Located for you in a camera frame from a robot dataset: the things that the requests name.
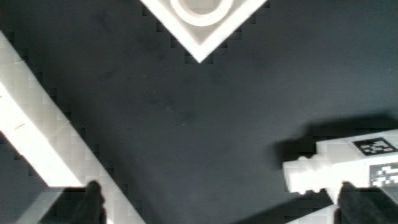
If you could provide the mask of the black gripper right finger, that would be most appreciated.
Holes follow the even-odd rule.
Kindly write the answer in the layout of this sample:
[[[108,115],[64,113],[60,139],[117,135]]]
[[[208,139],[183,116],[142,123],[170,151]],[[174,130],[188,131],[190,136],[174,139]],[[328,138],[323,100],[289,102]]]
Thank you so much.
[[[336,224],[398,224],[398,203],[376,187],[359,188],[343,183]]]

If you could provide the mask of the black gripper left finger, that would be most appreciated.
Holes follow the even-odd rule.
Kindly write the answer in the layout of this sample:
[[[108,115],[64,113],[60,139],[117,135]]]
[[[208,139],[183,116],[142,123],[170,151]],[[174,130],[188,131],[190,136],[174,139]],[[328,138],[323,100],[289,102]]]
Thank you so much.
[[[90,181],[83,187],[66,188],[44,214],[44,224],[106,224],[101,186]]]

